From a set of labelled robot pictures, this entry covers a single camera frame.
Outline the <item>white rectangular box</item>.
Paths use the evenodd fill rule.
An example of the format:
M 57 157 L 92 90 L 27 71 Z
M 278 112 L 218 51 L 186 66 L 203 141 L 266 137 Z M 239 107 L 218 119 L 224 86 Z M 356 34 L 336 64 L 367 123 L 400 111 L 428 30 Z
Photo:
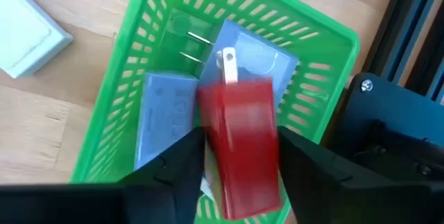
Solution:
M 30 76 L 74 38 L 34 0 L 0 0 L 0 69 Z

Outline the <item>lavender wall charger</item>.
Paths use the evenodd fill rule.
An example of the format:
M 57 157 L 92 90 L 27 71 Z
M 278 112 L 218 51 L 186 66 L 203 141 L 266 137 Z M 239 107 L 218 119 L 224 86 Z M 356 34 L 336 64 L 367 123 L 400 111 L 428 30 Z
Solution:
M 134 169 L 147 164 L 193 128 L 196 91 L 193 76 L 144 74 Z
M 221 79 L 216 52 L 225 47 L 235 49 L 240 80 L 271 80 L 274 92 L 287 86 L 299 62 L 298 57 L 229 19 L 212 30 L 209 41 L 212 44 L 203 54 L 206 62 L 200 74 L 202 85 Z

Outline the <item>red wall charger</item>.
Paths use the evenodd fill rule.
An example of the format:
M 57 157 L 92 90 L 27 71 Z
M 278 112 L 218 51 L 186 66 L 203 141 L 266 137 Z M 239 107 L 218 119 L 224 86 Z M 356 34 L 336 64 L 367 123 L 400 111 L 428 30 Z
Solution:
M 214 197 L 229 221 L 250 218 L 282 206 L 271 80 L 241 80 L 236 52 L 216 53 L 220 81 L 199 89 L 200 119 L 215 156 Z

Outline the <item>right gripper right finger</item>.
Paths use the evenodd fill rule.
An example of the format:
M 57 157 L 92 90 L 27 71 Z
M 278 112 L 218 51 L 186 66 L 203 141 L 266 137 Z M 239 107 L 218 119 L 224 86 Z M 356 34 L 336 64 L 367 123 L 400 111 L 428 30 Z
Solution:
M 298 224 L 444 224 L 444 182 L 389 179 L 284 126 L 279 143 Z

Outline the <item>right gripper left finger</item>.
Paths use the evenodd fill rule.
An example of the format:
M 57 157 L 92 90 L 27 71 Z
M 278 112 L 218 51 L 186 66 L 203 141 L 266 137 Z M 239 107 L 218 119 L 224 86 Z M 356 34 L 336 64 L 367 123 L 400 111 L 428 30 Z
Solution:
M 0 186 L 0 224 L 193 224 L 204 151 L 194 128 L 117 182 Z

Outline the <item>green plastic basket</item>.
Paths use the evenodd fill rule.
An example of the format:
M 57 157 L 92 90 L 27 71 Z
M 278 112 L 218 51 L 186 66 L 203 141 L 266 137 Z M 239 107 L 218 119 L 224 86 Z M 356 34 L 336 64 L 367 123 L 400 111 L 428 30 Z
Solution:
M 359 53 L 358 35 L 299 0 L 130 0 L 72 180 L 117 182 L 133 170 L 143 75 L 158 69 L 172 11 L 218 26 L 231 19 L 299 58 L 278 100 L 280 125 L 319 142 Z M 227 221 L 200 194 L 194 224 L 284 224 L 290 204 Z

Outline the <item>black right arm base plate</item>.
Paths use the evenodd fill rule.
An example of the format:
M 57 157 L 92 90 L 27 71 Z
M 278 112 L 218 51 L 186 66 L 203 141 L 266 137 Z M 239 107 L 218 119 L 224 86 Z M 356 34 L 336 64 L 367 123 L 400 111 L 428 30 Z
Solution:
M 353 78 L 325 145 L 392 180 L 444 184 L 444 106 L 374 74 Z

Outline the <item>green wall charger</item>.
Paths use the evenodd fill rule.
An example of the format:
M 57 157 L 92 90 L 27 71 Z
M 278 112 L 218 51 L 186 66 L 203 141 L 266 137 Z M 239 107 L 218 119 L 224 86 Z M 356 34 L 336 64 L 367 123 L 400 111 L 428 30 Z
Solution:
M 212 46 L 213 24 L 174 9 L 157 57 L 158 69 L 199 77 Z

